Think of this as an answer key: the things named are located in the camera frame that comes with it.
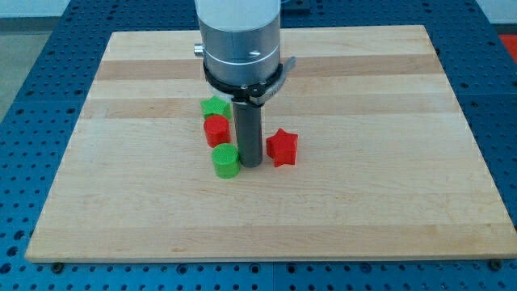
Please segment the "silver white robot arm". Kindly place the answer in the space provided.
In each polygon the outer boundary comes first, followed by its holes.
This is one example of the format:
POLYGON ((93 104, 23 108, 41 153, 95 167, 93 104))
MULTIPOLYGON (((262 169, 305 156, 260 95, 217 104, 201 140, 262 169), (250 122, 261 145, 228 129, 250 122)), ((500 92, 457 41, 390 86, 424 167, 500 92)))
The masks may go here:
POLYGON ((231 86, 267 80, 280 65, 280 0, 195 0, 204 64, 231 86))

